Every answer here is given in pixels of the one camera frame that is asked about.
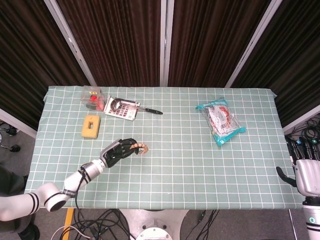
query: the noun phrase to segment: green tablecloth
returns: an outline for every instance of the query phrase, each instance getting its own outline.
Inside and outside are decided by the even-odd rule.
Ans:
[[[139,111],[134,121],[89,110],[81,86],[51,86],[35,140],[26,192],[64,180],[80,165],[98,159],[117,139],[148,145],[79,191],[82,208],[284,209],[300,208],[303,197],[282,182],[276,166],[292,176],[290,156],[270,89],[103,87],[108,95],[135,100],[163,115]],[[217,146],[195,109],[225,97],[246,132]],[[84,117],[101,117],[98,138],[81,136]],[[75,207],[69,200],[65,207]]]

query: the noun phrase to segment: robotic hand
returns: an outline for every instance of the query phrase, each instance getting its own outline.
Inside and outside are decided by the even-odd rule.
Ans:
[[[36,213],[41,206],[49,212],[62,208],[69,198],[75,198],[78,190],[111,168],[120,159],[131,154],[144,154],[148,147],[133,138],[118,139],[100,152],[100,158],[85,163],[80,169],[65,179],[62,193],[52,182],[38,187],[35,192],[22,195],[0,197],[0,221],[10,221]]]
[[[320,160],[317,155],[303,153],[303,148],[286,137],[293,161],[295,179],[287,177],[280,167],[276,167],[279,177],[296,187],[305,196],[302,203],[306,227],[310,240],[320,239]]]

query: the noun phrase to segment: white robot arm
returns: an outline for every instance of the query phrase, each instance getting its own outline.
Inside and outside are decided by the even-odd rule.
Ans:
[[[146,153],[147,146],[137,144],[132,139],[118,139],[106,147],[100,153],[100,159],[88,162],[64,181],[62,192],[54,183],[46,183],[38,187],[34,192],[0,197],[0,221],[10,221],[36,213],[41,206],[49,212],[62,208],[69,198],[75,198],[78,190],[100,175],[104,168],[111,168],[120,159],[124,159],[132,153]]]

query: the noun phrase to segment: yellow sponge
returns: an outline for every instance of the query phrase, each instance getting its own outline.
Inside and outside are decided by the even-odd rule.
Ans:
[[[100,125],[100,117],[97,115],[87,115],[84,118],[81,135],[84,138],[96,139]]]

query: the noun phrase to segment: dark brown curtain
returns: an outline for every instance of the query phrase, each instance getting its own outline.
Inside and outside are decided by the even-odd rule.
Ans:
[[[223,88],[269,0],[175,0],[168,85]]]
[[[58,0],[99,86],[159,86],[160,0]]]
[[[320,105],[320,1],[283,1],[231,87],[272,89],[283,127]]]
[[[51,85],[89,85],[43,1],[0,2],[0,108],[38,129]]]

